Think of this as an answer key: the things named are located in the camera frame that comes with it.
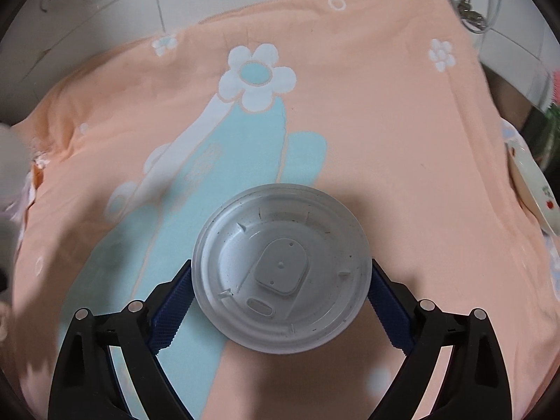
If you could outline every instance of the plastic lid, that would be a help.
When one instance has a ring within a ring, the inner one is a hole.
[[[9,126],[0,124],[0,204],[22,193],[31,167],[31,157]]]
[[[261,352],[318,347],[352,322],[371,281],[369,244],[333,197],[300,185],[259,186],[204,225],[192,257],[202,311]]]

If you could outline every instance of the towel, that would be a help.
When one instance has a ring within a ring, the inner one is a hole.
[[[522,418],[560,363],[560,303],[500,121],[447,0],[276,0],[93,58],[15,128],[44,166],[7,341],[30,407],[46,418],[78,308],[146,298],[227,199],[292,182],[346,205],[372,256],[418,299],[488,312]],[[367,418],[404,356],[368,302],[340,336],[287,356],[228,341],[194,302],[158,359],[195,418],[338,420]]]

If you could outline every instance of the white object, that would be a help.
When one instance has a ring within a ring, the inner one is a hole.
[[[328,194],[259,186],[219,208],[192,257],[192,284],[210,321],[266,353],[318,347],[352,322],[371,281],[358,220]]]
[[[541,229],[560,236],[560,208],[547,179],[531,152],[517,141],[506,142],[510,174],[520,199],[533,213]]]

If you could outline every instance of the white flower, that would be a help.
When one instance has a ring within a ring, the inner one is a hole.
[[[152,47],[158,57],[161,57],[166,50],[177,47],[177,40],[173,36],[163,36],[158,40],[152,41]]]
[[[429,50],[429,59],[436,64],[439,72],[445,71],[445,68],[455,66],[455,57],[452,55],[453,47],[449,41],[433,39],[432,49]]]
[[[268,108],[274,95],[288,93],[296,86],[296,74],[278,63],[278,50],[272,44],[261,44],[251,55],[245,46],[231,49],[227,59],[230,70],[219,80],[218,92],[223,100],[233,100],[243,93],[241,103],[249,112]]]

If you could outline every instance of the blue gripper pad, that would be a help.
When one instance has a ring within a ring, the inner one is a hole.
[[[393,347],[408,355],[414,347],[411,319],[375,267],[367,296]]]
[[[148,347],[153,355],[169,347],[194,300],[191,268],[177,280],[150,322]]]

